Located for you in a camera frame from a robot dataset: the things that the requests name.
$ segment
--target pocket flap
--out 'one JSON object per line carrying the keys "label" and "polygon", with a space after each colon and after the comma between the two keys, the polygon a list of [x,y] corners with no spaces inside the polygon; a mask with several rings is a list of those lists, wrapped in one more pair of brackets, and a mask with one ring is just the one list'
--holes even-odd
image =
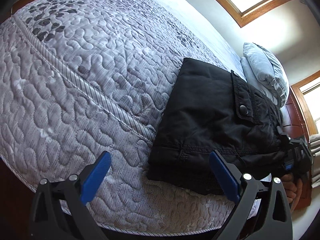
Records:
{"label": "pocket flap", "polygon": [[231,76],[237,116],[242,120],[258,124],[259,118],[256,101],[254,99],[254,92],[250,88],[249,84],[238,77],[233,70],[231,70]]}

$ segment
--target wall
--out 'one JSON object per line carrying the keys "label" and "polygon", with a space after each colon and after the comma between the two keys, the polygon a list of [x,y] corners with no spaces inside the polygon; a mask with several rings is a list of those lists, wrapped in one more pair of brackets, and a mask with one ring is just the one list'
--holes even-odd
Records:
{"label": "wall", "polygon": [[320,27],[311,11],[292,0],[243,28],[216,0],[187,0],[242,56],[244,42],[255,42],[272,51],[282,62],[290,84],[320,69]]}

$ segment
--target snap button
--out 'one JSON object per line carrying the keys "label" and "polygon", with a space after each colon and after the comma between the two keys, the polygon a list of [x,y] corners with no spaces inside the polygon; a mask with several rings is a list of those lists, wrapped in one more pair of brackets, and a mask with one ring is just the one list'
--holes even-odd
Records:
{"label": "snap button", "polygon": [[248,108],[245,106],[240,106],[239,110],[240,110],[240,113],[243,115],[247,115],[249,113]]}

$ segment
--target hand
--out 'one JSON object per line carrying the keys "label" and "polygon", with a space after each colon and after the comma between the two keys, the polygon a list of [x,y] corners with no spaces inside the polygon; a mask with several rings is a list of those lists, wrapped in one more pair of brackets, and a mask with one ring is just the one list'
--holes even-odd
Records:
{"label": "hand", "polygon": [[285,193],[287,195],[287,199],[289,204],[291,205],[291,213],[296,208],[302,192],[302,181],[301,179],[298,179],[297,184],[295,185],[293,183],[293,175],[292,174],[286,174],[282,178],[282,184],[284,186]]}

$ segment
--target light blue pillow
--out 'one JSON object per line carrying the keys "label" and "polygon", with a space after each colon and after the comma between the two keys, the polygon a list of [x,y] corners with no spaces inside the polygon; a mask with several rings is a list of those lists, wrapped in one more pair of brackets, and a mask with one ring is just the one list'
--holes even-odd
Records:
{"label": "light blue pillow", "polygon": [[274,97],[271,92],[265,88],[254,75],[252,68],[245,57],[241,58],[241,66],[243,68],[244,76],[247,80],[247,83],[254,86],[256,89],[261,91],[267,98],[269,98],[276,106],[278,105],[278,100]]}
{"label": "light blue pillow", "polygon": [[277,98],[278,107],[289,97],[289,81],[280,61],[269,50],[254,43],[243,44],[243,54],[257,80]]}

